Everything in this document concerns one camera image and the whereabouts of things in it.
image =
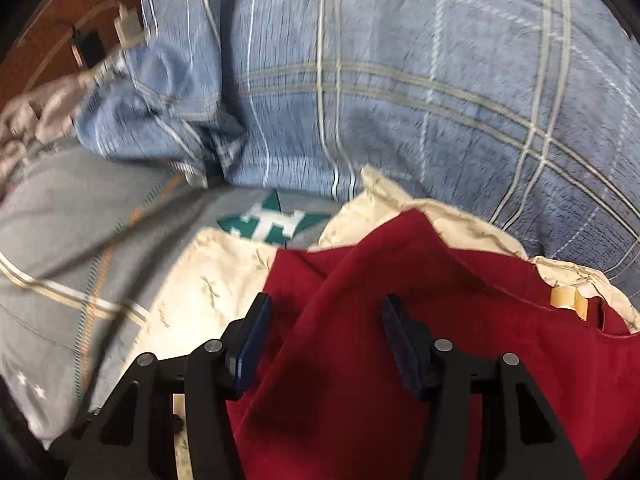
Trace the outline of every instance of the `striped fabric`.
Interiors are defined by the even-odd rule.
[[[640,48],[600,0],[142,4],[90,150],[338,200],[370,164],[640,305]]]

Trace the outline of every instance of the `cream fabric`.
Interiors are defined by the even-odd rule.
[[[167,359],[220,337],[262,291],[276,251],[217,229],[200,230],[165,279],[123,372],[142,352]]]
[[[364,192],[346,204],[327,224],[316,249],[353,245],[373,229],[402,211],[417,208],[431,221],[436,232],[456,249],[490,251],[528,260],[551,286],[576,286],[585,298],[600,296],[620,314],[629,332],[640,330],[640,319],[626,296],[599,270],[542,256],[529,259],[522,245],[511,235],[473,215],[436,200],[414,200],[380,172],[366,166],[361,171]]]

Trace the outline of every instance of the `red fabric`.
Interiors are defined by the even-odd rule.
[[[638,434],[640,339],[612,335],[619,316],[600,300],[587,323],[548,306],[532,265],[450,250],[420,212],[353,248],[280,251],[264,290],[274,323],[257,385],[229,404],[248,480],[409,478],[427,406],[402,388],[386,341],[391,293],[465,352],[519,355],[588,479],[605,479]]]

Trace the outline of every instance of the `green logo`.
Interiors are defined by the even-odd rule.
[[[273,191],[264,202],[255,203],[246,213],[225,216],[218,219],[218,224],[223,231],[241,238],[286,246],[294,236],[329,216],[297,209],[293,213],[283,213],[278,193]]]

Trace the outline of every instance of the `white cable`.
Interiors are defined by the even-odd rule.
[[[98,14],[100,14],[101,12],[103,12],[105,10],[108,10],[108,9],[118,9],[118,10],[120,10],[122,8],[125,8],[125,7],[120,1],[118,1],[118,0],[107,0],[106,2],[98,4],[95,7],[93,7],[92,9],[90,9],[82,18],[80,18],[76,22],[74,27],[76,29],[81,28],[89,20],[91,20],[92,18],[94,18],[95,16],[97,16]],[[36,71],[33,73],[33,75],[27,81],[27,85],[24,87],[24,90],[22,91],[23,93],[24,92],[28,92],[29,90],[31,90],[33,88],[33,86],[35,85],[36,81],[42,75],[42,73],[45,71],[45,69],[47,68],[47,66],[51,62],[51,60],[60,51],[60,49],[66,45],[66,42],[69,41],[72,36],[73,36],[73,32],[72,31],[68,31],[64,36],[62,36],[62,38],[60,38],[58,40],[58,42],[53,46],[53,48],[51,50],[49,50],[49,52],[44,57],[42,62],[38,65],[38,68],[36,69]]]

